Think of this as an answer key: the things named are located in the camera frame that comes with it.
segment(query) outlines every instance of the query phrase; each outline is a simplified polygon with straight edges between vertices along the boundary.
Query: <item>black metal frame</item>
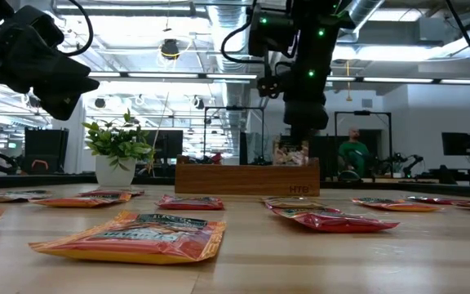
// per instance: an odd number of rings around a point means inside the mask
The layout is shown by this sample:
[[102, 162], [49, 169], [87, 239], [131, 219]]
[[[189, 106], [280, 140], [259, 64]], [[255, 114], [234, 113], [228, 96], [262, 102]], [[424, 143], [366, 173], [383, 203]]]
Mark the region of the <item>black metal frame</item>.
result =
[[204, 138], [202, 139], [202, 155], [206, 156], [206, 120], [208, 119], [208, 110], [210, 109], [226, 109], [227, 111], [244, 111], [244, 110], [260, 110], [262, 113], [262, 142], [260, 144], [261, 155], [264, 156], [264, 107], [242, 107], [242, 106], [226, 106], [226, 107], [205, 107], [204, 108]]
[[[375, 111], [335, 111], [335, 138], [338, 136], [338, 116], [339, 114], [352, 114], [355, 116], [371, 116], [372, 114], [376, 115], [385, 115], [388, 117], [388, 129], [389, 129], [389, 157], [392, 157], [392, 125], [391, 125], [391, 113], [390, 112], [375, 112]], [[335, 140], [335, 152], [339, 153], [339, 144]]]

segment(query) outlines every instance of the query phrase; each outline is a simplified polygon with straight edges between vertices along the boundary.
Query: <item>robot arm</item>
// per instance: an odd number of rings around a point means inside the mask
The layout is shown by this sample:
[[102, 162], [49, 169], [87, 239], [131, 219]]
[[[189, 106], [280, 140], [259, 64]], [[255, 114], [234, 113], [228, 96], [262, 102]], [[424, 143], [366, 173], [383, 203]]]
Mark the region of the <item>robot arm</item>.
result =
[[[223, 55], [234, 62], [264, 64], [265, 75], [258, 81], [259, 94], [277, 98], [284, 93], [284, 123], [291, 125], [291, 136], [296, 141], [311, 130], [325, 129], [329, 120], [324, 108], [324, 87], [331, 57], [339, 30], [355, 27], [341, 5], [341, 0], [294, 0], [287, 1], [285, 11], [276, 11], [263, 8], [254, 0], [247, 12], [248, 22], [224, 40], [225, 44], [235, 33], [251, 27], [249, 54], [264, 60], [234, 60], [224, 49]], [[288, 52], [289, 47], [293, 47], [292, 52]], [[296, 56], [292, 63], [281, 62], [290, 70], [273, 75], [268, 62], [270, 51]]]
[[99, 82], [88, 78], [90, 68], [69, 58], [83, 53], [91, 39], [73, 54], [57, 50], [63, 41], [63, 33], [49, 15], [31, 6], [14, 12], [6, 0], [0, 0], [0, 84], [23, 94], [33, 88], [41, 106], [59, 120], [70, 118], [82, 93], [99, 87]]

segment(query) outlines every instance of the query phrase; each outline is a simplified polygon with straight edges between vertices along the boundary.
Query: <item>green leaves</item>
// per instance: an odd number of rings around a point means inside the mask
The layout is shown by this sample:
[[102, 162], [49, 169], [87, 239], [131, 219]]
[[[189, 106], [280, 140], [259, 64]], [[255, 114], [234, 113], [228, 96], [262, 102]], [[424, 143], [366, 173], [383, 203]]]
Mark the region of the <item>green leaves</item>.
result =
[[135, 120], [131, 116], [131, 112], [123, 115], [124, 123], [116, 124], [114, 119], [112, 122], [102, 121], [104, 127], [100, 128], [97, 122], [82, 125], [88, 129], [87, 139], [90, 142], [86, 144], [92, 150], [92, 155], [104, 155], [113, 159], [110, 166], [120, 167], [127, 170], [127, 167], [121, 163], [122, 160], [133, 158], [136, 160], [150, 161], [153, 158], [152, 147], [146, 143], [148, 131], [141, 130], [141, 126], [137, 125], [135, 130], [125, 130], [124, 128], [135, 126]]
[[128, 109], [128, 112], [122, 115], [124, 117], [124, 122], [129, 123], [131, 121], [131, 114], [130, 110]]

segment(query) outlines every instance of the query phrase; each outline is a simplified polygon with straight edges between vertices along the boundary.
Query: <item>ceiling light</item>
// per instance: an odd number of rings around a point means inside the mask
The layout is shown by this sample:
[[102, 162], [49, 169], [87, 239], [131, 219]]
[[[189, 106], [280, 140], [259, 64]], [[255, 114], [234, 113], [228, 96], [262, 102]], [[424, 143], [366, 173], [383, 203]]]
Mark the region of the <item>ceiling light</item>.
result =
[[[157, 6], [141, 6], [141, 5], [83, 5], [82, 6], [84, 9], [92, 9], [92, 10], [160, 10], [161, 8]], [[58, 5], [56, 9], [67, 9], [67, 10], [79, 10], [76, 6], [73, 5]], [[168, 6], [164, 7], [164, 10], [168, 11], [189, 11], [188, 7], [174, 7], [174, 6]]]
[[179, 48], [177, 47], [177, 40], [166, 39], [161, 45], [161, 55], [167, 60], [176, 60], [179, 58]]
[[450, 85], [470, 85], [470, 79], [442, 79], [440, 83]]
[[222, 79], [256, 79], [256, 74], [229, 74], [229, 73], [210, 73], [206, 75], [207, 78], [222, 78]]
[[198, 78], [196, 73], [129, 73], [130, 78]]
[[364, 78], [364, 82], [430, 83], [432, 78]]
[[97, 108], [104, 108], [106, 107], [106, 101], [104, 101], [103, 98], [97, 98], [95, 99], [94, 105]]
[[354, 82], [355, 77], [327, 77], [327, 82]]
[[89, 78], [119, 78], [120, 73], [108, 73], [108, 72], [92, 72], [88, 74]]
[[366, 46], [355, 59], [373, 61], [423, 61], [434, 53], [432, 48], [418, 46]]

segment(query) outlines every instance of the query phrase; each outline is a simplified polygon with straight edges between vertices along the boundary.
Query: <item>pipe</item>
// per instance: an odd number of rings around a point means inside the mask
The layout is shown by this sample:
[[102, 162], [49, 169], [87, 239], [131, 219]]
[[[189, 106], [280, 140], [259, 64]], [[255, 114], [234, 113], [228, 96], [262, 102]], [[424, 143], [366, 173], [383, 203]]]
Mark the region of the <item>pipe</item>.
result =
[[375, 13], [377, 9], [384, 4], [385, 0], [355, 0], [349, 7], [348, 12], [351, 20], [355, 23], [355, 29], [341, 29], [337, 42], [357, 42], [358, 32]]

